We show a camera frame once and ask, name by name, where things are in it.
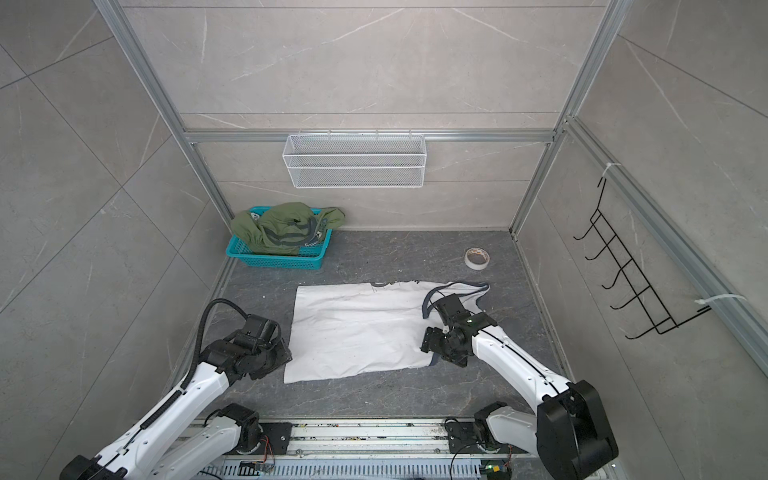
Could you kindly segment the white tank top navy trim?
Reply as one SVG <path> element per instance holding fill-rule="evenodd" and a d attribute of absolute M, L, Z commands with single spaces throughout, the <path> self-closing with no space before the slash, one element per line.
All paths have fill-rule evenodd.
<path fill-rule="evenodd" d="M 444 329 L 433 305 L 456 294 L 477 313 L 489 290 L 487 283 L 427 281 L 300 286 L 289 340 L 292 360 L 283 381 L 427 367 L 435 355 L 421 350 L 425 331 Z"/>

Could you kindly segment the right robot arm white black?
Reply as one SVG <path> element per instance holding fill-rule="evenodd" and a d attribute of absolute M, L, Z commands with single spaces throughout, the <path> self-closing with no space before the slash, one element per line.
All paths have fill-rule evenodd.
<path fill-rule="evenodd" d="M 554 479 L 585 479 L 616 459 L 619 447 L 598 391 L 587 381 L 559 375 L 517 345 L 485 312 L 473 313 L 457 294 L 426 297 L 422 315 L 438 313 L 443 326 L 425 330 L 421 350 L 459 367 L 475 357 L 492 367 L 531 408 L 504 402 L 474 416 L 472 447 L 503 446 L 536 455 Z"/>

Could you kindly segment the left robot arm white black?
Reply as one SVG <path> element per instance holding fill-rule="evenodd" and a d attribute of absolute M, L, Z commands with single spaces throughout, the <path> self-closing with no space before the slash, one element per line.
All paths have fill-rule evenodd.
<path fill-rule="evenodd" d="M 244 326 L 209 344 L 192 371 L 139 422 L 94 457 L 78 455 L 61 479 L 190 479 L 225 453 L 268 450 L 259 415 L 227 405 L 190 438 L 178 438 L 232 384 L 261 379 L 291 361 L 277 322 L 248 315 Z"/>

